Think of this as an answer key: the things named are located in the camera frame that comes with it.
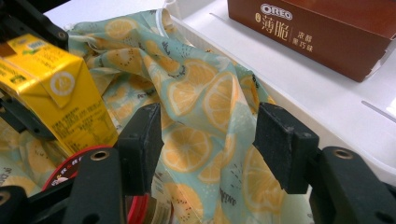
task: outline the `lemon patterned fabric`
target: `lemon patterned fabric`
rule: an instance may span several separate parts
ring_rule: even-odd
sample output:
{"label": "lemon patterned fabric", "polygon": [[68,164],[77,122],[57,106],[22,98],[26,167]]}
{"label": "lemon patterned fabric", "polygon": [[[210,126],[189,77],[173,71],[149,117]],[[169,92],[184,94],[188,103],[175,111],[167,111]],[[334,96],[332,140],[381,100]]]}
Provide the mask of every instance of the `lemon patterned fabric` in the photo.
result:
{"label": "lemon patterned fabric", "polygon": [[[165,9],[80,22],[68,33],[70,52],[89,66],[119,132],[138,108],[161,103],[156,174],[177,222],[281,222],[285,192],[252,145],[259,102],[273,101],[251,71],[192,46]],[[34,139],[24,145],[34,143],[48,154]],[[59,163],[36,174],[32,166],[43,159],[33,159],[24,167],[35,181]]]}

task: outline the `oreo logo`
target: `oreo logo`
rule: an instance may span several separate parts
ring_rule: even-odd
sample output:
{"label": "oreo logo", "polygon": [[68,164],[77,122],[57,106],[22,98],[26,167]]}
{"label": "oreo logo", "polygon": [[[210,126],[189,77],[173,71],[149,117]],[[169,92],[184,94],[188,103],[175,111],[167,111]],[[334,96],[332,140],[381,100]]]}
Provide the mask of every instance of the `oreo logo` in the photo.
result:
{"label": "oreo logo", "polygon": [[284,18],[286,20],[291,21],[293,19],[293,15],[287,10],[284,10],[280,7],[270,6],[268,4],[262,4],[262,13],[266,15],[274,15],[280,18]]}

